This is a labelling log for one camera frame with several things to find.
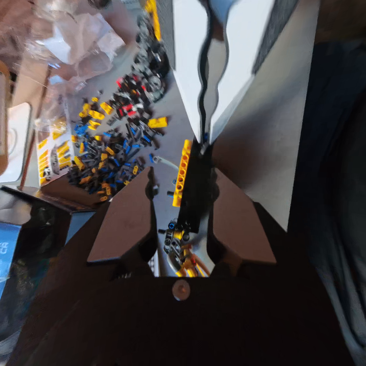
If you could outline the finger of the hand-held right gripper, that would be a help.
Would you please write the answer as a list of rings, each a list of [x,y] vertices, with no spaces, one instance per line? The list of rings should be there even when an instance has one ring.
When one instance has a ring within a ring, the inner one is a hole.
[[[226,63],[217,84],[209,142],[221,134],[254,80],[254,63],[274,7],[273,0],[233,1],[223,26]]]
[[[175,50],[174,77],[198,142],[204,141],[207,89],[205,58],[212,31],[209,1],[174,0],[173,35]]]

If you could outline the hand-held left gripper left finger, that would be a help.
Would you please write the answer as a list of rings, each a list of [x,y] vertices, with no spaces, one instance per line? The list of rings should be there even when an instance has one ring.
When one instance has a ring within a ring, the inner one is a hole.
[[[149,262],[157,251],[153,204],[153,167],[146,167],[110,201],[88,263],[117,261],[137,255]]]

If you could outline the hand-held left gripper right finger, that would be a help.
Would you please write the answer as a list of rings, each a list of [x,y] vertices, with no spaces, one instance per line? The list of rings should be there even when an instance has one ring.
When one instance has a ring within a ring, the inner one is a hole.
[[[229,253],[245,262],[276,264],[252,200],[219,169],[213,169],[214,198],[210,234]]]

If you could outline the yellow grey brick vehicle model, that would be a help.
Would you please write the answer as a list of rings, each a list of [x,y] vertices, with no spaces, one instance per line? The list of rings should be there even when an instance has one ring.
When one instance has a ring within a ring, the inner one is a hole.
[[[210,276],[210,270],[194,253],[191,241],[199,234],[201,221],[213,199],[212,146],[204,156],[199,155],[200,148],[196,138],[185,140],[175,189],[168,193],[172,206],[179,211],[165,228],[158,228],[165,258],[177,277]]]

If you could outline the grey desk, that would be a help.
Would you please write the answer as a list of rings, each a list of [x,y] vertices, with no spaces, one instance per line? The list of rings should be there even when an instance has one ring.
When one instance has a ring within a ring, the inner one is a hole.
[[[275,223],[287,230],[290,215],[292,190],[294,185],[296,160],[300,144],[300,133],[303,123],[304,107],[309,82],[310,62],[313,53],[313,41],[318,20],[320,1],[298,1],[290,19],[279,35],[267,58],[262,63],[254,80],[245,93],[242,101],[229,119],[218,138],[209,144],[212,146],[212,178],[213,169],[219,169],[235,185],[237,185],[254,203],[261,204],[274,216]],[[224,18],[221,24],[211,9],[212,31],[209,39],[208,53],[205,58],[205,76],[207,89],[204,94],[204,111],[206,113],[204,141],[209,141],[210,122],[217,106],[217,84],[226,63],[226,45],[223,33]],[[81,109],[81,97],[91,97],[92,92],[102,89],[103,97],[109,98],[116,86],[111,85],[112,76],[126,74],[127,67],[132,65],[137,52],[136,35],[138,32],[137,17],[143,9],[132,13],[129,11],[129,38],[122,56],[117,56],[112,68],[101,76],[86,81],[81,91],[69,93],[69,122],[79,117],[76,113]],[[156,136],[159,145],[157,150],[143,148],[140,150],[144,162],[148,162],[148,153],[156,157],[169,158],[173,154],[173,162],[179,163],[184,140],[195,138],[191,129],[183,101],[170,67],[166,76],[166,92],[163,98],[153,106],[153,118],[167,117],[167,126],[161,131],[163,136]],[[174,171],[164,173],[158,169],[158,183],[165,184]],[[206,216],[208,224],[204,229],[206,251],[210,261],[215,263],[211,277],[218,272],[220,266],[228,267],[230,274],[235,276],[242,265],[259,264],[245,262],[235,254],[229,253],[210,234],[210,204]],[[167,218],[173,213],[177,216],[179,209],[169,208],[162,213],[155,206],[157,218]],[[276,264],[280,262],[275,255]]]

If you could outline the blue cardboard kit box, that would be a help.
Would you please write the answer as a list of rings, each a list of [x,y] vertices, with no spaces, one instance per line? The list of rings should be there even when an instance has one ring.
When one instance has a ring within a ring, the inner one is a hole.
[[[1,347],[16,343],[50,259],[94,212],[34,187],[1,186]]]

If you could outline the pile of loose building pieces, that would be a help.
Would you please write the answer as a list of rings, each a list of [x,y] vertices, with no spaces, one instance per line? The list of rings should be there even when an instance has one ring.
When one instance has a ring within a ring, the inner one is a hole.
[[[83,98],[79,120],[72,121],[76,154],[68,168],[72,186],[109,201],[144,170],[135,157],[157,150],[167,117],[153,118],[153,106],[166,92],[169,60],[161,41],[157,1],[146,1],[137,17],[137,52],[131,71],[117,78],[109,98]]]

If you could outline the yellow black sticker sheet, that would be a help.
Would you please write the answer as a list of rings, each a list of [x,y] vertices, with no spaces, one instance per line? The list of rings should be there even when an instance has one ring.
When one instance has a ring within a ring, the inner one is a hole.
[[[64,176],[74,159],[72,133],[66,116],[35,121],[35,141],[39,185]]]

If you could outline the person's grey trousers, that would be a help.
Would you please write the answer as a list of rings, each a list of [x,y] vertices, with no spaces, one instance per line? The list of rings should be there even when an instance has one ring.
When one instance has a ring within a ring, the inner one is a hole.
[[[365,40],[314,46],[288,223],[352,365],[365,365],[365,86]]]

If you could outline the crumpled clear plastic bag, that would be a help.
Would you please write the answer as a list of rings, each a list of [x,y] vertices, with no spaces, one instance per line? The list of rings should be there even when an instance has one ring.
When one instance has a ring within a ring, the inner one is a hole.
[[[28,52],[74,85],[109,71],[128,44],[122,1],[35,1],[35,12]]]

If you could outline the white flat stand base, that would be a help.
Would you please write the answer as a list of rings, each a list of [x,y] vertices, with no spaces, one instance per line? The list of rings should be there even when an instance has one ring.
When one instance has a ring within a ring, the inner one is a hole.
[[[26,102],[8,109],[8,166],[1,183],[17,181],[23,172],[30,116],[31,106]]]

